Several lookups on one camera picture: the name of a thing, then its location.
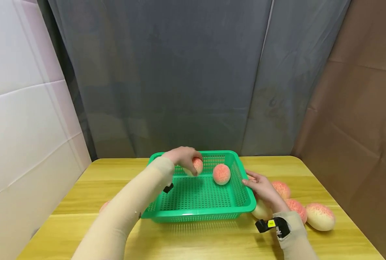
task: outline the gray curtain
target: gray curtain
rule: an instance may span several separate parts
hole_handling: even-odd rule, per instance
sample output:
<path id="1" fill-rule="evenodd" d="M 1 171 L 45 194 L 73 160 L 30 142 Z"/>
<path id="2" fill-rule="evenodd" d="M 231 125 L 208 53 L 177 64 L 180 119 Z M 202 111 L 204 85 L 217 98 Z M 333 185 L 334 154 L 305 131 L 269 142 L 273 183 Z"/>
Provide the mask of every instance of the gray curtain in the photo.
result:
<path id="1" fill-rule="evenodd" d="M 75 107 L 84 111 L 92 158 L 182 145 L 289 154 L 349 4 L 46 2 L 39 5 L 46 23 L 55 19 L 61 63 L 69 58 L 62 68 L 73 71 L 69 88 L 81 96 Z"/>

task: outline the beige arm sleeve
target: beige arm sleeve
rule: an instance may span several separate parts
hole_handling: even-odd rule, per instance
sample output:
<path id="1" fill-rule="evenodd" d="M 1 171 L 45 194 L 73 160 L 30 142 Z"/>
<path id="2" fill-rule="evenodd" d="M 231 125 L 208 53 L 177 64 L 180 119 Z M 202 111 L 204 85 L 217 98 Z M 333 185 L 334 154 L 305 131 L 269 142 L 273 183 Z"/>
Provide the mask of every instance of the beige arm sleeve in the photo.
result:
<path id="1" fill-rule="evenodd" d="M 288 223 L 290 233 L 285 238 L 278 238 L 284 252 L 284 260 L 318 260 L 316 253 L 307 239 L 307 231 L 298 213 L 295 211 L 273 214 L 282 217 Z"/>
<path id="2" fill-rule="evenodd" d="M 158 157 L 131 180 L 93 222 L 72 260 L 122 260 L 129 233 L 150 202 L 173 180 L 174 164 Z"/>

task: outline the yellow tabletop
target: yellow tabletop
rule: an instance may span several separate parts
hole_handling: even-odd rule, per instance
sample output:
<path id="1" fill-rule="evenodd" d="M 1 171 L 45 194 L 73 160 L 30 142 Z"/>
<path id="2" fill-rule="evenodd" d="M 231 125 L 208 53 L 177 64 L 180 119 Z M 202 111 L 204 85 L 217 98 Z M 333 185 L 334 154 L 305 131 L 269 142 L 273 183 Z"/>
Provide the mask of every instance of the yellow tabletop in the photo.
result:
<path id="1" fill-rule="evenodd" d="M 336 215 L 331 232 L 307 226 L 308 239 L 321 260 L 383 259 L 310 170 L 292 156 L 241 157 L 246 169 L 284 181 L 303 205 L 319 202 Z M 146 166 L 148 159 L 99 159 L 93 162 L 34 235 L 19 260 L 70 259 L 100 207 Z M 250 213 L 238 219 L 156 224 L 141 219 L 132 230 L 125 259 L 283 259 L 275 233 L 260 234 Z"/>

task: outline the right hand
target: right hand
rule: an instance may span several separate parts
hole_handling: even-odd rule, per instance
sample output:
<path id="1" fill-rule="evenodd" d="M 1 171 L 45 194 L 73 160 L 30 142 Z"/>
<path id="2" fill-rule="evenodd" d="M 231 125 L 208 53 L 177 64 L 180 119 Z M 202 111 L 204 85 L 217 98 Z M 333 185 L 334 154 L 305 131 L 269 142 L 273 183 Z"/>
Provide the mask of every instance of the right hand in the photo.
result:
<path id="1" fill-rule="evenodd" d="M 263 175 L 256 172 L 246 170 L 247 175 L 255 178 L 255 180 L 242 180 L 242 183 L 253 189 L 258 196 L 267 203 L 273 213 L 290 211 L 285 201 L 280 194 L 272 186 L 271 182 Z"/>
<path id="2" fill-rule="evenodd" d="M 193 158 L 198 157 L 203 161 L 203 156 L 201 155 L 201 153 L 191 147 L 175 148 L 171 151 L 164 153 L 162 157 L 167 157 L 174 163 L 174 165 L 180 165 L 181 167 L 190 170 L 193 176 L 198 175 L 197 170 L 193 165 Z"/>

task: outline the white wall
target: white wall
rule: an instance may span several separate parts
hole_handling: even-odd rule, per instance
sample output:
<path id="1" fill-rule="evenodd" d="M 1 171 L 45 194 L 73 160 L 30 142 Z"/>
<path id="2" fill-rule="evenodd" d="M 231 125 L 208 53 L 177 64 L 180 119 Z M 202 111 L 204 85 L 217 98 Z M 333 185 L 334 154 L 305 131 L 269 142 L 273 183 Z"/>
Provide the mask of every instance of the white wall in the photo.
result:
<path id="1" fill-rule="evenodd" d="M 0 0 L 0 259 L 15 259 L 90 163 L 36 0 Z"/>

